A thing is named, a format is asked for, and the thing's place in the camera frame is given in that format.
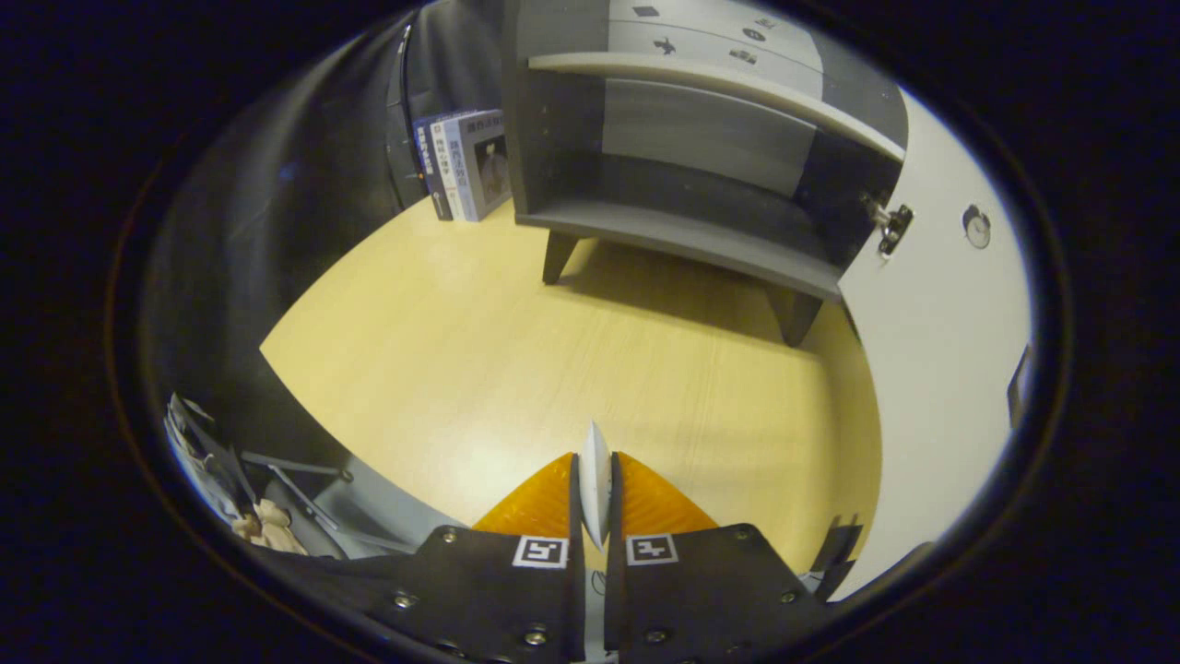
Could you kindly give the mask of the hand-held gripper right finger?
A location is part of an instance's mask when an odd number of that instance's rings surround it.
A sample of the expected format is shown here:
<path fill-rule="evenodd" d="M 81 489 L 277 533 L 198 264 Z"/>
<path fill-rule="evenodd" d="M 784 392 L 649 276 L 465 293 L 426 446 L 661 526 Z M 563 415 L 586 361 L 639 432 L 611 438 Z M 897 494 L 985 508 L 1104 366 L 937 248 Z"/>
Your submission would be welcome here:
<path fill-rule="evenodd" d="M 630 459 L 611 459 L 604 646 L 620 663 L 759 663 L 792 658 L 830 622 L 750 524 L 638 528 Z"/>

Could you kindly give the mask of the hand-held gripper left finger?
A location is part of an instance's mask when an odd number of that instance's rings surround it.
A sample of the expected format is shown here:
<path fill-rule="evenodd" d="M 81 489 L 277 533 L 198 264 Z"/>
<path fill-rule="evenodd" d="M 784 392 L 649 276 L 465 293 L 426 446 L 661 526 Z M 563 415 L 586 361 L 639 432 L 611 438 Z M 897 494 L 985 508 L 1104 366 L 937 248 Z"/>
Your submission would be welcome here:
<path fill-rule="evenodd" d="M 579 456 L 553 459 L 472 528 L 384 563 L 371 622 L 464 663 L 585 659 Z"/>

